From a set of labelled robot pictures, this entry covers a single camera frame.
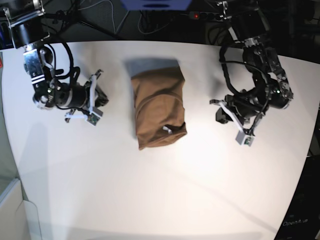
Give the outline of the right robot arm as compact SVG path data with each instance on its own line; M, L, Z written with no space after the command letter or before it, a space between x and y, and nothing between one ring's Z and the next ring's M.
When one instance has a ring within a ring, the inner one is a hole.
M66 111L66 123L71 119L84 119L95 126L103 117L100 108L109 102L98 85L103 71L98 69L84 85L79 84L81 69L74 65L71 49L63 40L61 44L69 59L69 71L65 73L56 67L56 52L48 40L58 36L44 29L42 1L2 0L0 8L7 20L14 48L24 49L23 64L31 78L34 104L41 110L57 108Z

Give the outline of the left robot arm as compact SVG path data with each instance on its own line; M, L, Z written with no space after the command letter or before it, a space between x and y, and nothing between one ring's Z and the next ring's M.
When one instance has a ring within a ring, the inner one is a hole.
M219 16L226 25L231 40L219 51L219 62L227 88L232 95L225 97L225 103L241 124L254 118L246 130L250 136L269 108L285 109L294 98L285 70L278 54L271 45L271 28L256 0L216 0ZM229 48L241 47L242 61L239 65L252 74L254 88L238 91L231 83L228 65L236 61L226 60Z

